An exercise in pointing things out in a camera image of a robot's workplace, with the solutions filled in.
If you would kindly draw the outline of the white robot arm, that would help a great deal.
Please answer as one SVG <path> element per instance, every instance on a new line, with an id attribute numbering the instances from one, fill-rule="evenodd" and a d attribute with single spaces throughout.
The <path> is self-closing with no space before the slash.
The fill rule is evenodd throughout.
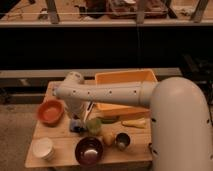
<path id="1" fill-rule="evenodd" d="M 213 171 L 209 107 L 202 90 L 189 79 L 86 84 L 80 73 L 71 72 L 54 95 L 75 113 L 86 101 L 146 107 L 153 171 Z"/>

